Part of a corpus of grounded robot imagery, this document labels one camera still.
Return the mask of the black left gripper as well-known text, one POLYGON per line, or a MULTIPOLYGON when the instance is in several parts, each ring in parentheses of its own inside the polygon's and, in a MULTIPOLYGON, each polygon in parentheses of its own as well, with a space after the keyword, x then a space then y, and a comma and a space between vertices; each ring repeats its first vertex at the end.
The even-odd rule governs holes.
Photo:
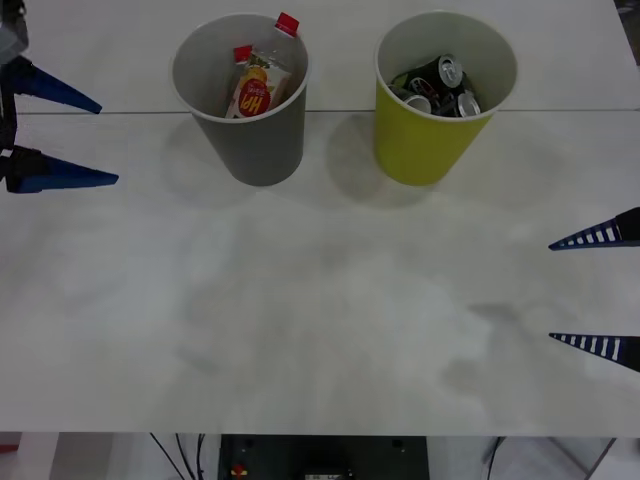
POLYGON ((117 183, 116 174, 76 165, 39 150, 15 146, 17 113, 15 96, 28 95, 99 114, 102 106, 72 86, 15 58, 1 68, 1 179, 9 193, 94 188, 117 183))

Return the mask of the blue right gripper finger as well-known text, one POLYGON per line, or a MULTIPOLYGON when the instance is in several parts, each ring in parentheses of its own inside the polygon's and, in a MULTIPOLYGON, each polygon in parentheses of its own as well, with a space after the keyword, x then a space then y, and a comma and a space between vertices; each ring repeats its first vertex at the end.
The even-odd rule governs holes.
POLYGON ((640 372, 639 336, 581 335, 557 332, 551 332, 548 336, 572 348, 632 371, 640 372))
POLYGON ((564 237, 548 248, 551 251, 639 246, 639 207, 625 211, 603 223, 564 237))

